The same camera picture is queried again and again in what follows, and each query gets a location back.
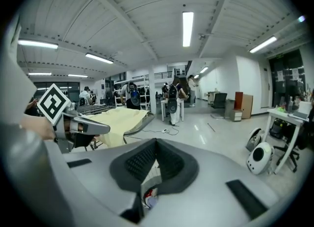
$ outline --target brown cabinet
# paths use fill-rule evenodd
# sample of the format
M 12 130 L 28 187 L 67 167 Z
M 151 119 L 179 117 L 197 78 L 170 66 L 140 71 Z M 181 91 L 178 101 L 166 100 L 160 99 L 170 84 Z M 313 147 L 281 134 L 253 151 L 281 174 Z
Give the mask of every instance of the brown cabinet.
M 235 109 L 242 111 L 242 119 L 250 119 L 253 107 L 253 96 L 243 92 L 235 93 Z

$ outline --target ceiling light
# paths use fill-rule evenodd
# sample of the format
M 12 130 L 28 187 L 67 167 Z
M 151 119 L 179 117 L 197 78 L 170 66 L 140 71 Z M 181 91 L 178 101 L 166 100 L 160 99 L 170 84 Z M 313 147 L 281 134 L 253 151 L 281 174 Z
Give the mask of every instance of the ceiling light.
M 28 73 L 29 76 L 51 76 L 51 73 Z
M 49 49 L 57 49 L 58 44 L 39 42 L 39 41 L 29 41 L 29 40 L 18 40 L 18 44 L 22 46 L 33 46 Z
M 253 49 L 250 50 L 250 53 L 255 53 L 262 48 L 268 46 L 269 44 L 275 42 L 277 38 L 275 36 L 270 37 L 268 40 L 265 40 L 263 43 L 260 43 L 258 46 L 254 47 Z
M 189 47 L 193 28 L 193 12 L 183 12 L 183 46 Z
M 204 67 L 200 73 L 204 73 L 207 69 L 208 69 L 208 67 Z
M 299 22 L 304 22 L 305 21 L 305 17 L 302 15 L 302 16 L 300 16 L 299 18 L 298 18 L 298 21 Z
M 81 75 L 68 75 L 70 77 L 83 77 L 83 78 L 87 78 L 88 76 L 81 76 Z
M 113 62 L 110 61 L 110 60 L 107 60 L 107 59 L 104 59 L 104 58 L 100 58 L 100 57 L 95 56 L 95 55 L 90 54 L 90 53 L 87 53 L 85 56 L 88 57 L 88 58 L 92 58 L 92 59 L 95 59 L 95 60 L 99 60 L 99 61 L 108 63 L 108 64 L 112 64 L 112 63 L 113 63 Z

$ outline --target ceiling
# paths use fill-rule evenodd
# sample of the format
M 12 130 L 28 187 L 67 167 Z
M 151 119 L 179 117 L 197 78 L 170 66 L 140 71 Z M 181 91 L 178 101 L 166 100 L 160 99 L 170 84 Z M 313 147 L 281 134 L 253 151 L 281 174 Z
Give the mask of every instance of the ceiling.
M 188 48 L 183 11 L 194 12 Z M 258 52 L 269 57 L 309 41 L 299 16 L 288 0 L 26 0 L 20 38 L 59 48 L 18 46 L 18 63 L 26 73 L 97 80 L 152 64 L 220 58 L 231 46 L 249 50 L 276 35 Z M 86 58 L 88 52 L 114 64 Z

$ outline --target white floor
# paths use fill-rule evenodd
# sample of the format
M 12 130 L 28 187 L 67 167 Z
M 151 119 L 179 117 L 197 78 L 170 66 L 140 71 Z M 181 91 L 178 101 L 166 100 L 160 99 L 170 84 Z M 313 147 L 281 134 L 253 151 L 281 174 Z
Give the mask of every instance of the white floor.
M 169 139 L 220 153 L 247 168 L 246 160 L 249 151 L 245 148 L 245 145 L 249 133 L 256 127 L 265 129 L 267 115 L 254 116 L 241 122 L 231 122 L 225 119 L 214 119 L 210 116 L 210 112 L 211 108 L 206 101 L 197 100 L 195 108 L 185 108 L 184 122 L 180 121 L 177 127 L 175 127 L 179 132 L 169 125 L 169 116 L 162 122 L 161 115 L 157 114 L 156 118 L 143 131 L 132 137 L 126 137 L 126 141 L 127 143 L 132 143 L 138 141 L 136 138 Z M 158 132 L 163 129 L 168 129 L 170 134 L 175 135 Z M 267 141 L 276 146 L 284 145 L 283 141 L 274 139 L 271 136 L 267 137 Z M 304 172 L 312 163 L 314 153 L 310 149 L 301 150 L 299 153 L 300 159 L 297 161 L 298 170 L 296 173 L 291 171 L 292 162 L 286 162 L 277 175 L 266 173 L 259 175 L 261 180 L 266 182 L 280 197 L 296 188 L 297 182 L 303 178 Z M 281 155 L 282 151 L 275 150 L 275 158 L 271 165 L 273 169 L 275 169 L 276 162 Z

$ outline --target yellow fabric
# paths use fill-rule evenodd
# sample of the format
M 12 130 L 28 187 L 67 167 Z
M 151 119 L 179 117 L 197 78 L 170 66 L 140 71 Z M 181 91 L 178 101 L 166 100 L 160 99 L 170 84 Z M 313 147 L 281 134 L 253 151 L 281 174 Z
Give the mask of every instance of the yellow fabric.
M 97 139 L 112 148 L 124 145 L 123 134 L 141 123 L 146 114 L 147 110 L 116 108 L 98 115 L 88 115 L 87 117 L 95 122 L 110 126 L 110 132 L 100 135 Z

